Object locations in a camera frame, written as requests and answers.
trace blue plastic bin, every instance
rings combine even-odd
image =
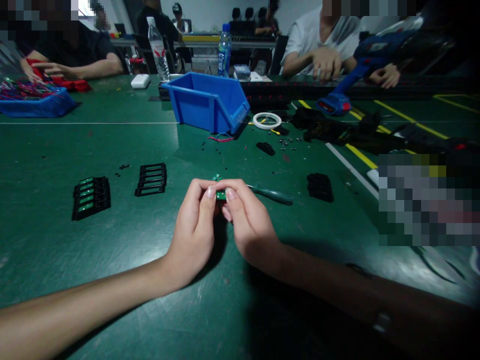
[[[170,93],[177,122],[212,134],[235,134],[250,111],[235,79],[188,72],[162,86]]]
[[[59,118],[77,106],[64,87],[42,100],[0,100],[0,113],[10,118]]]

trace green table surface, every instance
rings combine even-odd
[[[440,278],[409,246],[381,246],[379,229],[386,220],[379,214],[378,202],[322,142],[295,141],[284,152],[275,134],[247,125],[236,141],[216,143],[207,140],[210,134],[205,130],[177,124],[169,102],[148,101],[158,95],[156,80],[145,90],[134,90],[131,79],[91,81],[93,91],[72,94],[82,104],[62,118],[0,115],[0,307],[164,255],[190,181],[215,174],[243,178],[248,184],[295,197],[293,206],[259,197],[282,242],[477,306],[472,289],[479,278],[468,265],[470,248],[437,248],[465,275],[469,287]],[[430,122],[431,128],[447,136],[471,135],[469,126],[478,118],[437,99],[387,103],[419,122]],[[378,107],[373,101],[357,105],[369,111]],[[343,120],[358,121],[349,115]],[[404,122],[395,116],[385,126],[394,129]],[[302,136],[293,126],[285,127],[289,137]],[[265,141],[273,145],[275,156],[256,148],[257,142]],[[338,150],[360,173],[369,169],[347,148]],[[165,193],[135,197],[140,166],[161,162],[168,172]],[[130,168],[119,170],[123,164]],[[333,203],[309,197],[310,173],[330,177]],[[71,221],[74,186],[81,179],[101,176],[109,178],[111,208]],[[327,336],[286,302],[292,294],[304,295],[279,287],[249,267],[235,246],[232,225],[221,220],[216,225],[215,249],[205,276],[133,309],[64,355],[73,359],[251,359],[293,357],[299,352],[304,358],[318,359],[335,355]],[[326,307],[321,302],[314,306]]]

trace blue power drill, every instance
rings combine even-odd
[[[357,61],[355,69],[331,93],[318,99],[316,107],[328,115],[344,115],[352,108],[345,92],[359,79],[392,62],[412,59],[418,55],[435,55],[440,49],[450,48],[452,44],[452,39],[447,35],[420,32],[417,29],[369,36],[360,42],[353,54]]]

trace bottle cap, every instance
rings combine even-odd
[[[155,18],[153,16],[147,16],[146,22],[148,23],[148,26],[153,25],[154,27],[157,27],[157,23],[155,23]]]

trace green screwdriver handle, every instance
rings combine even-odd
[[[284,205],[293,205],[294,203],[293,196],[287,195],[280,191],[270,190],[267,188],[259,187],[258,185],[255,185],[255,186],[247,185],[247,186],[255,194],[263,195],[264,197],[272,199],[277,203],[284,204]]]

